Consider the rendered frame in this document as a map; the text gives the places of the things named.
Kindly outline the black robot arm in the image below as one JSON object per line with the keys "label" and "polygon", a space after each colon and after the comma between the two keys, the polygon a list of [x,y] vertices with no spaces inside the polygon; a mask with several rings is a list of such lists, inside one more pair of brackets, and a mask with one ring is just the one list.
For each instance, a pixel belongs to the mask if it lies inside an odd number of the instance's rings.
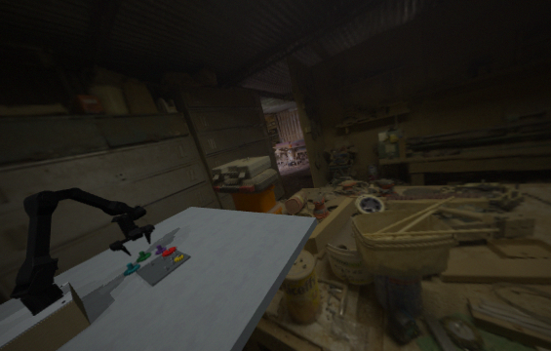
{"label": "black robot arm", "polygon": [[146,209],[141,206],[132,208],[125,203],[109,201],[76,187],[54,192],[41,191],[24,198],[24,210],[29,216],[26,259],[15,279],[16,284],[10,298],[20,299],[33,316],[63,297],[63,291],[54,284],[54,275],[59,270],[59,259],[50,257],[50,238],[52,213],[58,202],[64,199],[100,208],[109,215],[119,214],[111,222],[117,221],[120,228],[146,215]]}

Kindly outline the green gear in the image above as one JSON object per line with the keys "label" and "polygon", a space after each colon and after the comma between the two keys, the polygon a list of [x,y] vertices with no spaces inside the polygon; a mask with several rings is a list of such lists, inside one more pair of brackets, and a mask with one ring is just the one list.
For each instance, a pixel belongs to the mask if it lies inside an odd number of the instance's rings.
{"label": "green gear", "polygon": [[137,262],[143,261],[143,260],[145,260],[146,258],[148,258],[148,257],[151,256],[151,253],[144,253],[143,251],[139,252],[138,254],[139,254],[140,256],[138,257]]}

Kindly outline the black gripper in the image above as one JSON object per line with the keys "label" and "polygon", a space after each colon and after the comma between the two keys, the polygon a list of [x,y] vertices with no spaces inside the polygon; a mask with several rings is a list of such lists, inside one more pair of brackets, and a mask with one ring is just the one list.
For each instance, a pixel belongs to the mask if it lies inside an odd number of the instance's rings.
{"label": "black gripper", "polygon": [[[128,233],[129,231],[135,229],[135,226],[136,226],[136,225],[135,225],[134,223],[132,223],[132,224],[126,226],[126,227],[121,228],[121,230],[122,230],[122,232],[123,232],[123,234],[124,234],[124,236],[125,236],[126,238],[123,239],[123,240],[121,240],[121,241],[117,240],[117,241],[111,243],[111,244],[109,245],[109,248],[112,249],[113,251],[122,250],[122,251],[124,251],[126,254],[131,255],[131,254],[129,253],[129,251],[125,248],[125,246],[123,246],[123,244],[126,243],[127,241],[131,240],[131,238],[130,238],[129,236],[127,236],[127,233]],[[145,232],[144,234],[145,234],[145,236],[146,236],[146,239],[147,239],[148,243],[151,244],[151,233],[152,233],[153,230],[155,229],[155,226],[152,225],[152,224],[148,224],[148,225],[145,226],[145,228],[146,228],[147,232]]]}

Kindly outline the red gear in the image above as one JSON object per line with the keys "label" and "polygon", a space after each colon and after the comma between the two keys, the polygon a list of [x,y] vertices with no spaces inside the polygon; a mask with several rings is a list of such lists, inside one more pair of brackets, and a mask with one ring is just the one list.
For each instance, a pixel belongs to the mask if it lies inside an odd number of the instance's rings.
{"label": "red gear", "polygon": [[169,254],[174,253],[175,251],[176,251],[176,247],[171,247],[171,248],[169,248],[169,251],[168,250],[164,251],[162,256],[167,256]]}

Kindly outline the teal gear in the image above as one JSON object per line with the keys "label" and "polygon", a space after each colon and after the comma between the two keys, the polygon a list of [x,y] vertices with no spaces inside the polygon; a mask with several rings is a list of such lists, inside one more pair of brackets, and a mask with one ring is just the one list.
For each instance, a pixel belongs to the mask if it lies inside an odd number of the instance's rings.
{"label": "teal gear", "polygon": [[131,274],[133,274],[133,272],[135,272],[140,267],[139,264],[132,265],[131,262],[127,263],[126,265],[128,268],[126,269],[126,272],[124,272],[125,277],[128,275],[130,276]]}

